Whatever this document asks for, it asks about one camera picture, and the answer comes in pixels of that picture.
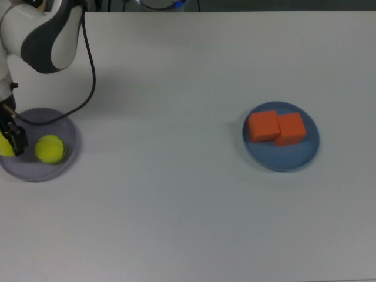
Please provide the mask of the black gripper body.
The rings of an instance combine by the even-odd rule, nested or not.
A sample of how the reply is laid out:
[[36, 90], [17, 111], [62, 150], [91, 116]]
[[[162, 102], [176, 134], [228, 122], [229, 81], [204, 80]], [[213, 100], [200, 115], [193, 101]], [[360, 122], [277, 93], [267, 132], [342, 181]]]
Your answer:
[[0, 120], [1, 125], [7, 125], [9, 122], [14, 122], [14, 111], [16, 109], [16, 102], [13, 94], [10, 94], [6, 99], [1, 100]]

